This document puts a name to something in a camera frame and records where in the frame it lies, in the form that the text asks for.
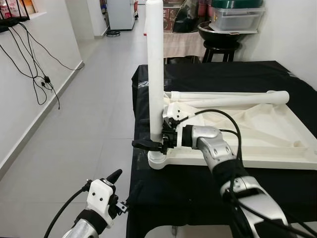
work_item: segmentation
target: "black bowl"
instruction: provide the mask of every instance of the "black bowl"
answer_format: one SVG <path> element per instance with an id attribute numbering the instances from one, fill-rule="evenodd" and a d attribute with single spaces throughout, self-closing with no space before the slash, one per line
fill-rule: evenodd
<path id="1" fill-rule="evenodd" d="M 198 32 L 200 36 L 208 42 L 215 44 L 230 43 L 241 38 L 239 33 L 217 33 L 209 27 L 210 21 L 204 21 L 198 25 Z"/>

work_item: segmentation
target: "white tile floor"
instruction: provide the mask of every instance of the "white tile floor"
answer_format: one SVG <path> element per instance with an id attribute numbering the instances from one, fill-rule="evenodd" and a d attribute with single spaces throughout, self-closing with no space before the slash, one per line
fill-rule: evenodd
<path id="1" fill-rule="evenodd" d="M 82 40 L 77 41 L 79 53 L 81 59 L 84 62 L 87 62 L 89 57 L 93 54 L 96 47 L 102 42 L 102 39 L 91 39 L 91 40 Z"/>
<path id="2" fill-rule="evenodd" d="M 70 195 L 86 179 L 123 169 L 117 194 L 129 191 L 134 117 L 131 77 L 147 63 L 144 6 L 133 31 L 104 38 L 85 68 L 0 181 L 0 237 L 40 238 Z M 80 195 L 65 210 L 51 233 L 60 238 L 85 207 Z M 126 215 L 116 218 L 103 237 L 125 238 Z M 177 238 L 231 237 L 225 226 L 185 226 Z M 148 238 L 172 238 L 171 227 L 149 232 Z"/>

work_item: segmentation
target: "cloth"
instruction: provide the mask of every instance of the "cloth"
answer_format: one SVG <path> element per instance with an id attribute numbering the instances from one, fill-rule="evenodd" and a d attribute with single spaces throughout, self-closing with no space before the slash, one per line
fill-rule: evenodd
<path id="1" fill-rule="evenodd" d="M 266 92 L 286 90 L 288 107 L 317 138 L 317 92 L 275 61 L 212 62 L 164 66 L 165 91 Z M 132 78 L 135 139 L 149 139 L 147 65 Z M 164 225 L 228 225 L 231 213 L 222 202 L 207 166 L 168 165 L 153 170 L 147 151 L 133 150 L 130 193 L 135 193 L 127 238 L 143 238 Z M 263 188 L 301 221 L 317 220 L 317 171 L 247 168 Z M 142 185 L 137 193 L 135 187 Z"/>
<path id="2" fill-rule="evenodd" d="M 204 40 L 198 32 L 164 32 L 164 58 L 198 56 L 205 54 Z"/>

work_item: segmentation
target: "white pvc pipe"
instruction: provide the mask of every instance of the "white pvc pipe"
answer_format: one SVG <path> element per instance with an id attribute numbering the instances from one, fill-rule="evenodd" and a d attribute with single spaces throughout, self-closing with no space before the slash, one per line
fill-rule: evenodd
<path id="1" fill-rule="evenodd" d="M 219 106 L 235 106 L 247 104 L 286 104 L 289 100 L 289 94 L 286 91 L 277 91 L 260 95 L 252 95 L 245 97 L 229 97 L 219 99 L 205 99 L 198 101 L 184 102 L 185 104 L 195 108 L 219 107 Z"/>
<path id="2" fill-rule="evenodd" d="M 246 95 L 217 94 L 211 92 L 178 92 L 171 91 L 171 99 L 214 99 L 226 97 L 245 97 Z"/>
<path id="3" fill-rule="evenodd" d="M 163 125 L 163 1 L 147 0 L 147 41 L 149 71 L 150 133 L 151 140 L 162 141 Z"/>

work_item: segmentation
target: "white fabric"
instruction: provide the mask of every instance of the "white fabric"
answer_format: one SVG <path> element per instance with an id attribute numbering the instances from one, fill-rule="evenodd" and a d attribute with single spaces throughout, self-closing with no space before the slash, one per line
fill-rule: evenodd
<path id="1" fill-rule="evenodd" d="M 198 56 L 205 54 L 204 40 L 198 32 L 164 32 L 164 58 Z"/>

